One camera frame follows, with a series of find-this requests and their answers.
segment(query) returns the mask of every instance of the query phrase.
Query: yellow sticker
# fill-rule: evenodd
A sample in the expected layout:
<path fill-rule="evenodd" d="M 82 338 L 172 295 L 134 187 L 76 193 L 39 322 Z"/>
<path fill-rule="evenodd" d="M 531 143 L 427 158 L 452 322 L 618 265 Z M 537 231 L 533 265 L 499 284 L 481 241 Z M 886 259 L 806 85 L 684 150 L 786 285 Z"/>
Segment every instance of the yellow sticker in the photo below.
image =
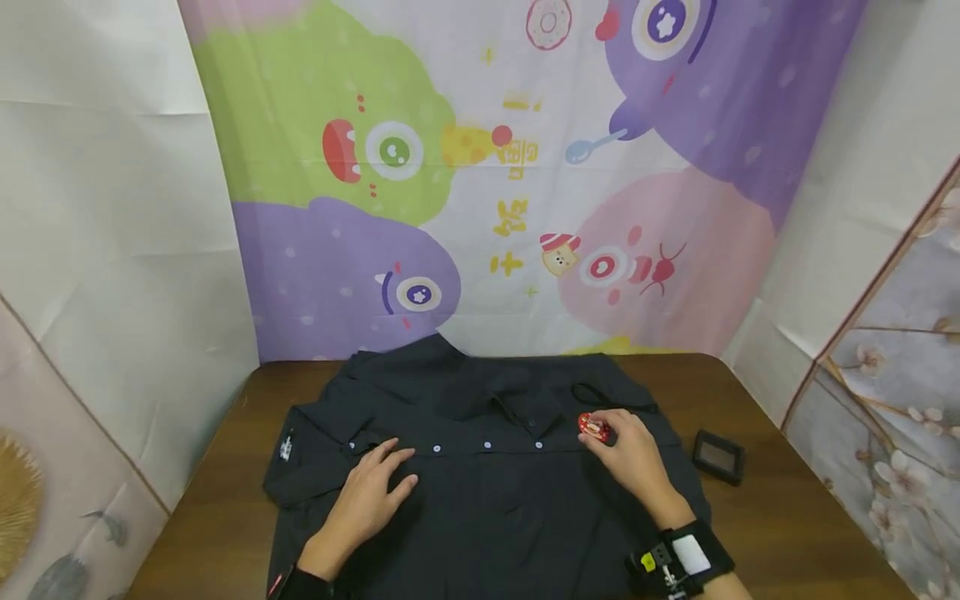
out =
<path fill-rule="evenodd" d="M 648 573 L 653 573 L 657 568 L 657 563 L 654 561 L 654 555 L 647 552 L 640 559 L 640 564 L 643 565 L 643 568 L 647 569 Z"/>

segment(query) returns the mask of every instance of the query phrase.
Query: left hand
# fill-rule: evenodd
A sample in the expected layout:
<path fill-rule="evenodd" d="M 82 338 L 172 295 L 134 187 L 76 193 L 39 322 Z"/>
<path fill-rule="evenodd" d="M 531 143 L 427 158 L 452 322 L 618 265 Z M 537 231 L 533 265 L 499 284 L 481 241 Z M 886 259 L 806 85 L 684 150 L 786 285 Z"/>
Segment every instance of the left hand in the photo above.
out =
<path fill-rule="evenodd" d="M 324 527 L 303 547 L 297 561 L 301 571 L 332 582 L 350 554 L 393 518 L 417 485 L 417 475 L 407 475 L 387 490 L 394 471 L 414 455 L 413 448 L 392 452 L 397 442 L 393 438 L 377 446 L 350 471 Z"/>

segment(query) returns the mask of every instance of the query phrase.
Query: wrist-mounted device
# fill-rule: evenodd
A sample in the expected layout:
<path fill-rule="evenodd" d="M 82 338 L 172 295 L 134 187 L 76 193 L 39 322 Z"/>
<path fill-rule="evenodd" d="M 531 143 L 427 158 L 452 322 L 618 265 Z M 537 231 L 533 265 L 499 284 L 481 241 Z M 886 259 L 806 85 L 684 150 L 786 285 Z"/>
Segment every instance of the wrist-mounted device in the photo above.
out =
<path fill-rule="evenodd" d="M 644 590 L 668 600 L 698 596 L 707 583 L 734 569 L 733 559 L 700 519 L 661 532 L 660 544 L 631 554 L 627 566 Z"/>
<path fill-rule="evenodd" d="M 298 600 L 300 598 L 325 600 L 339 598 L 339 596 L 332 583 L 301 571 L 293 565 L 277 575 L 267 591 L 267 600 Z"/>

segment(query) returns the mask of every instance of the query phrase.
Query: purple cartoon monster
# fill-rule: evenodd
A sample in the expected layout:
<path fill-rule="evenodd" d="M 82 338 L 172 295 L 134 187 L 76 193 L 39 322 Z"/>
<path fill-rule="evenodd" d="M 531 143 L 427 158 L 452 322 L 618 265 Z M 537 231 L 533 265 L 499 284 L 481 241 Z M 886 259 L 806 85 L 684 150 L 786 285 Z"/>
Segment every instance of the purple cartoon monster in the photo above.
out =
<path fill-rule="evenodd" d="M 866 0 L 610 0 L 596 28 L 626 99 L 571 164 L 654 129 L 779 230 Z"/>
<path fill-rule="evenodd" d="M 435 333 L 460 275 L 420 229 L 332 198 L 233 205 L 260 360 L 346 358 Z"/>

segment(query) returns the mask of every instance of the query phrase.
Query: blue spoon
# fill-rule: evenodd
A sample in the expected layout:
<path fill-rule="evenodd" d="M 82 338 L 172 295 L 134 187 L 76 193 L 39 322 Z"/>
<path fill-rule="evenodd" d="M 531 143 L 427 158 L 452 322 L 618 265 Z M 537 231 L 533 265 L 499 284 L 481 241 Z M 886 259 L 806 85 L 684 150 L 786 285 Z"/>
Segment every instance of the blue spoon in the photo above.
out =
<path fill-rule="evenodd" d="M 601 137 L 595 142 L 591 142 L 588 139 L 578 139 L 566 147 L 566 161 L 570 164 L 580 164 L 585 162 L 588 158 L 590 158 L 590 155 L 593 154 L 594 150 L 601 146 L 606 146 L 611 142 L 615 142 L 626 134 L 627 130 L 620 130 L 619 132 L 613 132 L 606 137 Z"/>

